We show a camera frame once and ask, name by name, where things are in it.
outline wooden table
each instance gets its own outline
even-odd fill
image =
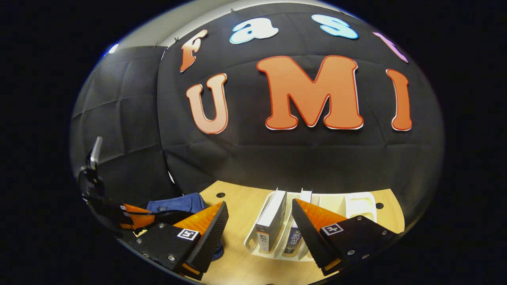
[[[229,220],[222,243],[224,255],[212,261],[201,283],[207,285],[306,285],[324,279],[315,262],[294,262],[263,258],[248,252],[243,242],[272,190],[246,187],[217,181],[200,194],[208,205],[227,203]],[[225,193],[218,198],[217,193]],[[377,203],[377,223],[400,233],[405,220],[400,205],[390,189],[371,192]]]

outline white tray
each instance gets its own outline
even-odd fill
[[[256,222],[273,194],[274,191],[270,193],[268,197],[266,197],[264,205],[259,210],[259,215],[256,218]],[[252,225],[250,233],[247,235],[244,241],[245,247],[251,254],[265,258],[288,261],[313,261],[313,258],[311,257],[304,240],[301,241],[301,246],[295,256],[286,257],[282,255],[283,250],[287,244],[292,223],[294,221],[294,218],[292,217],[292,200],[294,198],[299,198],[299,196],[300,193],[287,192],[285,218],[282,225],[283,231],[281,233],[281,236],[276,241],[274,250],[272,250],[270,253],[263,254],[259,252],[260,246],[257,240],[257,233],[255,231],[255,223]],[[348,219],[358,215],[363,215],[366,218],[377,222],[377,208],[375,207],[375,197],[370,192],[357,192],[348,194],[312,194],[311,203],[324,209],[333,211]]]

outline blue cloth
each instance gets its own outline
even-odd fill
[[[171,211],[171,210],[179,210],[179,211],[187,211],[192,213],[200,212],[207,208],[206,203],[202,199],[199,193],[192,193],[182,197],[167,199],[167,200],[158,200],[158,201],[150,201],[146,210],[150,212],[161,212],[161,211]],[[216,248],[216,252],[211,257],[211,260],[217,260],[224,254],[224,248],[222,246],[222,241],[219,241],[218,247]]]

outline light blue letter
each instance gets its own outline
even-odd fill
[[[236,25],[229,41],[231,44],[242,44],[253,39],[266,39],[278,33],[278,29],[271,25],[267,18],[255,18]]]
[[[320,28],[335,37],[344,37],[348,39],[357,39],[359,36],[344,21],[325,15],[313,15],[312,20],[322,24]]]

